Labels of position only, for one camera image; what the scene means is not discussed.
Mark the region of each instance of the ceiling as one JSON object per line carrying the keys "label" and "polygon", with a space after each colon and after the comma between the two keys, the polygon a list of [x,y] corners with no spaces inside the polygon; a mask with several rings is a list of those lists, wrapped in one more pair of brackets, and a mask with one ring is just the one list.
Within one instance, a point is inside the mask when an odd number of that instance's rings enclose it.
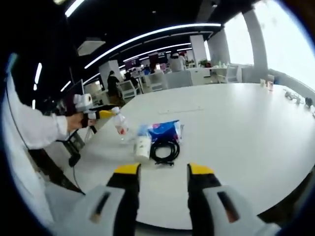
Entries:
{"label": "ceiling", "polygon": [[[200,6],[204,6],[205,1],[209,2],[209,0],[194,0],[188,3],[182,0],[159,0],[155,3],[150,2],[150,4],[147,0],[85,0],[69,18],[64,17],[63,19],[60,16],[57,18],[58,24],[47,30],[44,25],[45,22],[41,19],[52,18],[43,13],[45,10],[52,11],[51,5],[43,4],[49,0],[33,1],[35,3],[31,14],[25,13],[23,10],[17,12],[22,23],[16,26],[21,32],[15,32],[18,38],[22,39],[19,41],[27,42],[24,44],[27,45],[25,51],[28,53],[22,54],[17,69],[19,73],[15,78],[20,99],[27,105],[30,105],[33,99],[42,101],[48,96],[60,96],[61,88],[70,80],[69,66],[72,68],[75,81],[86,80],[96,74],[98,67],[109,58],[117,59],[122,65],[124,59],[137,54],[165,46],[188,43],[189,34],[170,36],[144,43],[145,41],[170,34],[198,33],[199,31],[203,32],[204,38],[208,38],[211,31],[216,33],[220,28],[187,28],[159,33],[128,44],[106,55],[88,69],[84,69],[84,66],[97,56],[136,36],[165,27],[196,23],[197,18],[201,19],[200,16],[204,17],[203,22],[223,24],[238,12],[248,9],[252,2],[252,0],[213,0],[219,3],[218,6],[215,9],[211,9],[210,6],[209,11],[202,8],[203,12],[201,12]],[[66,0],[56,8],[56,12],[63,14],[73,2],[74,0]],[[39,5],[42,9],[41,13],[37,10]],[[31,26],[23,23],[30,15],[34,16],[32,19],[34,22],[39,20]],[[105,41],[105,44],[90,55],[77,57],[76,49],[87,37],[97,37]],[[37,91],[33,91],[38,62],[43,63],[43,69]]]}

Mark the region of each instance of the desk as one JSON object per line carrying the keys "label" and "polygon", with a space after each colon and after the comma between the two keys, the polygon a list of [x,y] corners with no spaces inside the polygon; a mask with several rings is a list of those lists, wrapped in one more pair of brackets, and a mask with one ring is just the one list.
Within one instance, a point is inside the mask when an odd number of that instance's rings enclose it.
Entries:
{"label": "desk", "polygon": [[[137,221],[191,229],[187,163],[206,165],[260,214],[288,196],[315,164],[315,119],[304,105],[259,84],[217,84],[136,96],[122,108],[137,127],[180,119],[181,152],[173,168],[142,166]],[[84,192],[106,184],[118,165],[133,163],[109,120],[81,150],[76,177]],[[73,180],[72,170],[65,175]]]}

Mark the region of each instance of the white round table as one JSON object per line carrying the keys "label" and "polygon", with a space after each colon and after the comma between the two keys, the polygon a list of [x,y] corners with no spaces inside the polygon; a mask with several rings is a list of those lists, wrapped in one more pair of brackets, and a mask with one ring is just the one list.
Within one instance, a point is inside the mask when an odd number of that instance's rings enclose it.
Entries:
{"label": "white round table", "polygon": [[[174,167],[142,166],[137,221],[191,229],[187,163],[206,165],[237,190],[255,214],[279,203],[315,163],[315,119],[304,105],[259,84],[177,88],[136,96],[122,108],[132,127],[179,119],[184,125]],[[81,151],[76,178],[87,192],[106,184],[119,165],[133,163],[133,146],[121,145],[109,120]],[[65,172],[69,179],[72,169]]]}

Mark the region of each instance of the bottle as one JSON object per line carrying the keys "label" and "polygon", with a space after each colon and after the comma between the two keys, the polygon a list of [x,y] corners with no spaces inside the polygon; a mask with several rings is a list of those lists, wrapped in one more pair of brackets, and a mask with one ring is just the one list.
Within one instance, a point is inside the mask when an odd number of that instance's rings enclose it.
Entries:
{"label": "bottle", "polygon": [[112,113],[115,115],[113,117],[114,119],[114,126],[117,129],[117,132],[119,133],[121,140],[123,142],[128,142],[132,138],[132,133],[130,131],[130,128],[128,126],[126,117],[124,117],[121,112],[119,107],[114,107],[112,109]]}

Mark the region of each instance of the person's hand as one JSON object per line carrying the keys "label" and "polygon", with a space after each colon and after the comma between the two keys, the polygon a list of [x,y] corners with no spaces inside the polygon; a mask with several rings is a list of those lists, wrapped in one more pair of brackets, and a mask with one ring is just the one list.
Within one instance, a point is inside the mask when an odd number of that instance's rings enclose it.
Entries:
{"label": "person's hand", "polygon": [[[81,121],[83,120],[83,113],[77,113],[74,115],[71,115],[69,117],[66,117],[67,123],[68,123],[68,131],[71,132],[76,129],[82,128]],[[88,126],[95,125],[95,120],[90,119],[88,120]]]}

